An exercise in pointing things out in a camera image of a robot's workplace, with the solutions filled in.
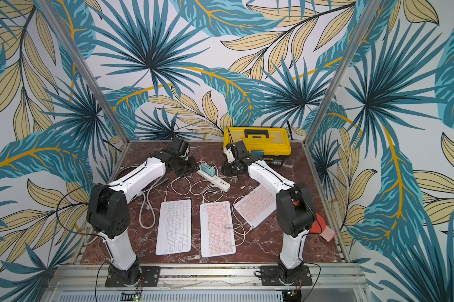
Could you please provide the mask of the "white power strip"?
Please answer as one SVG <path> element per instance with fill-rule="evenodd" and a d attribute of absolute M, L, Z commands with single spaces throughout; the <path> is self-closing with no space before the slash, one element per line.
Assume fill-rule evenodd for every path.
<path fill-rule="evenodd" d="M 231 188 L 230 183 L 226 182 L 224 179 L 214 175 L 210 176 L 208 173 L 202 171 L 201 169 L 197 171 L 197 173 L 202 176 L 205 180 L 211 182 L 213 185 L 218 187 L 224 192 L 228 192 Z"/>

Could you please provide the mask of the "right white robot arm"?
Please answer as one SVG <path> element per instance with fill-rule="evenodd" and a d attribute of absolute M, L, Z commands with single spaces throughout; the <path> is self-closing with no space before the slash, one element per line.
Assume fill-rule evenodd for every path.
<path fill-rule="evenodd" d="M 227 144 L 224 153 L 226 161 L 222 172 L 225 176 L 247 174 L 276 197 L 277 222 L 284 233 L 277 264 L 279 279 L 284 284 L 293 283 L 303 268 L 306 237 L 317 221 L 309 188 L 281 176 L 266 161 L 252 155 L 243 141 Z"/>

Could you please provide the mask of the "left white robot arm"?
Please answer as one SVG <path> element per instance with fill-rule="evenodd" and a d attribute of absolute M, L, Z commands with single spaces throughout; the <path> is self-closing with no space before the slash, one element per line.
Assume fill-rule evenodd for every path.
<path fill-rule="evenodd" d="M 128 204 L 143 192 L 143 188 L 168 172 L 185 176 L 198 170 L 195 158 L 189 156 L 189 143 L 174 137 L 166 149 L 153 153 L 126 176 L 109 184 L 93 186 L 87 222 L 106 243 L 112 259 L 111 274 L 127 284 L 140 279 L 140 264 L 128 236 Z"/>

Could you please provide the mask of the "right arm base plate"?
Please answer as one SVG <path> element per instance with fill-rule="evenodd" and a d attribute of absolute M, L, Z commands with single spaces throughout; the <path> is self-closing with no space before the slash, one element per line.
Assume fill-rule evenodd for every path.
<path fill-rule="evenodd" d="M 285 269 L 283 266 L 260 266 L 260 279 L 263 286 L 311 286 L 313 284 L 310 269 L 299 265 L 294 269 Z"/>

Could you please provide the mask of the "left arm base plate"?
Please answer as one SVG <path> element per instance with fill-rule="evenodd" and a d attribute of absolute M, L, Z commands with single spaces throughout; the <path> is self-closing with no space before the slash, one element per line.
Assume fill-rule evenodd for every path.
<path fill-rule="evenodd" d="M 159 281 L 159 266 L 134 266 L 127 271 L 109 266 L 106 288 L 118 287 L 156 287 Z"/>

